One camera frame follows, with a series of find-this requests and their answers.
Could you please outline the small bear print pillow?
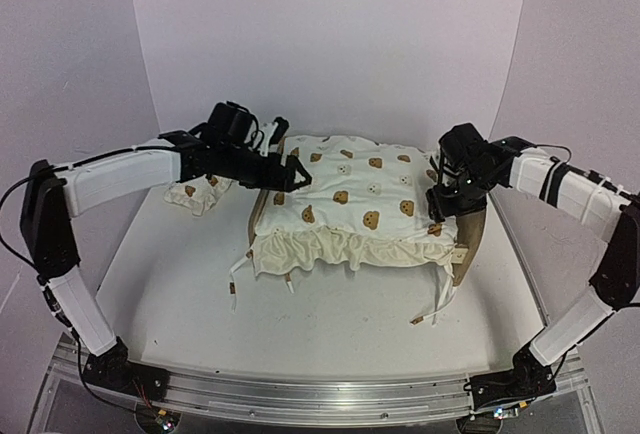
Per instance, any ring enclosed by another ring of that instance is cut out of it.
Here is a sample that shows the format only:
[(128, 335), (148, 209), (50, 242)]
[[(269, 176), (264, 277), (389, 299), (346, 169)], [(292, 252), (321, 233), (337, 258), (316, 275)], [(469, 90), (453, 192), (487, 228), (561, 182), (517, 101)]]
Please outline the small bear print pillow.
[(211, 210), (229, 190), (233, 180), (204, 175), (182, 183), (172, 184), (164, 193), (165, 202), (188, 209), (193, 216), (201, 217)]

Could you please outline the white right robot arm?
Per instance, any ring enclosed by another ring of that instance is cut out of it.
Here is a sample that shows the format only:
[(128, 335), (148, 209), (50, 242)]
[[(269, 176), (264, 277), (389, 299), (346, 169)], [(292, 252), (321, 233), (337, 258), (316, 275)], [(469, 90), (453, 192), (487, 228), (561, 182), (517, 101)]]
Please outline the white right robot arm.
[(454, 126), (438, 141), (437, 181), (426, 192), (435, 222), (467, 221), (487, 205), (496, 187), (548, 208), (550, 232), (576, 235), (545, 241), (547, 267), (581, 269), (575, 298), (512, 357), (508, 369), (472, 376), (466, 385), (475, 410), (509, 407), (556, 390), (568, 354), (613, 315), (639, 306), (639, 196), (610, 177), (556, 156), (556, 147), (517, 136), (489, 141), (470, 123)]

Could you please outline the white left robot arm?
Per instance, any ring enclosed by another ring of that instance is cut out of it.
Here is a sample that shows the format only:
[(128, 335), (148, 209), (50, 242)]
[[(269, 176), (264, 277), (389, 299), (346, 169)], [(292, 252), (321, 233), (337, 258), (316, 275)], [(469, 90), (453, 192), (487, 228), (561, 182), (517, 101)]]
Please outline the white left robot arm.
[(85, 382), (123, 392), (144, 376), (160, 379), (166, 372), (130, 361), (81, 274), (74, 219), (129, 194), (203, 176), (282, 193), (306, 187), (312, 176), (298, 157), (277, 151), (288, 129), (281, 117), (262, 125), (246, 108), (218, 103), (207, 121), (188, 131), (165, 132), (73, 163), (41, 160), (8, 188), (24, 190), (19, 228), (28, 253), (18, 258), (35, 271), (54, 318), (88, 350), (81, 369)]

